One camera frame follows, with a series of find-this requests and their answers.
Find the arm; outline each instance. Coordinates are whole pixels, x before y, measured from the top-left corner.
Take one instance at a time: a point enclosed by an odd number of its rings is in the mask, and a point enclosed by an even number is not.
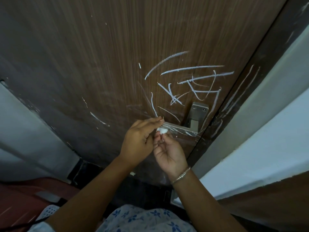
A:
[[[126,133],[120,155],[46,223],[56,232],[94,231],[120,183],[152,152],[150,133],[163,122],[161,117],[136,121]]]
[[[177,179],[187,168],[187,160],[180,144],[172,135],[156,133],[154,155],[170,181]],[[187,214],[198,232],[246,230],[228,211],[219,205],[192,170],[173,185]]]

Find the bracelet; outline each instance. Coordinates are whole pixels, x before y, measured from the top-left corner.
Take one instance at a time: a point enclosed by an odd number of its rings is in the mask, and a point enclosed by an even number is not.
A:
[[[173,185],[176,181],[179,181],[180,179],[182,179],[190,169],[191,167],[188,167],[176,180],[172,181],[171,184]]]

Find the floral shirt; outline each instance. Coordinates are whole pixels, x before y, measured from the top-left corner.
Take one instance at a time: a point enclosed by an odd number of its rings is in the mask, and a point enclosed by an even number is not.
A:
[[[165,209],[144,210],[132,205],[124,205],[112,212],[96,232],[194,232],[189,223],[181,220]],[[37,224],[29,232],[54,232],[45,222]]]

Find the person's left arm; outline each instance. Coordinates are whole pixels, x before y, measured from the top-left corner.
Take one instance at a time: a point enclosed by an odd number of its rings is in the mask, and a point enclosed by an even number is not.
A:
[[[163,122],[161,117],[136,121],[126,133],[120,155],[45,222],[56,232],[94,231],[120,183],[152,152],[150,133]]]

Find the brown wooden door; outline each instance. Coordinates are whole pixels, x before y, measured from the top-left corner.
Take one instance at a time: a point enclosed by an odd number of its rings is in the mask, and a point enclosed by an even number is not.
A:
[[[0,0],[9,89],[86,160],[105,167],[136,119],[182,124],[209,105],[188,156],[286,0]],[[168,180],[150,155],[135,177]]]

